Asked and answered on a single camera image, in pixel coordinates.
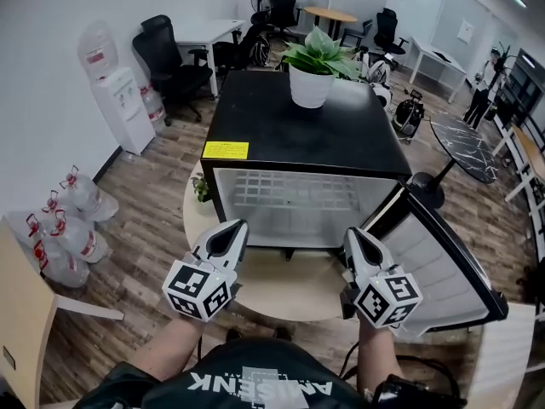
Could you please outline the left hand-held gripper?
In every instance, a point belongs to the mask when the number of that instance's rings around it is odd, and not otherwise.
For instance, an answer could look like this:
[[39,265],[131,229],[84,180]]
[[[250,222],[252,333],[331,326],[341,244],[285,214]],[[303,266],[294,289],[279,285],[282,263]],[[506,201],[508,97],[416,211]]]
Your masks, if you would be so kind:
[[[234,269],[244,257],[249,233],[245,220],[222,222],[199,235],[193,253],[173,262],[163,293],[176,313],[209,322],[232,300]],[[200,259],[220,256],[222,269]]]

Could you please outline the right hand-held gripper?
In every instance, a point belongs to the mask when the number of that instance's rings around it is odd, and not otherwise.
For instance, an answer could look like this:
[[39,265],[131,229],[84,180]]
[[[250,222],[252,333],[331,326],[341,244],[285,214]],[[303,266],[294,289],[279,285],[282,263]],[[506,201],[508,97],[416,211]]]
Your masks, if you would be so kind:
[[[360,313],[376,329],[399,327],[423,300],[413,275],[393,265],[386,246],[360,228],[346,231],[344,251],[354,282],[341,292],[342,318]],[[370,274],[369,265],[386,270]]]

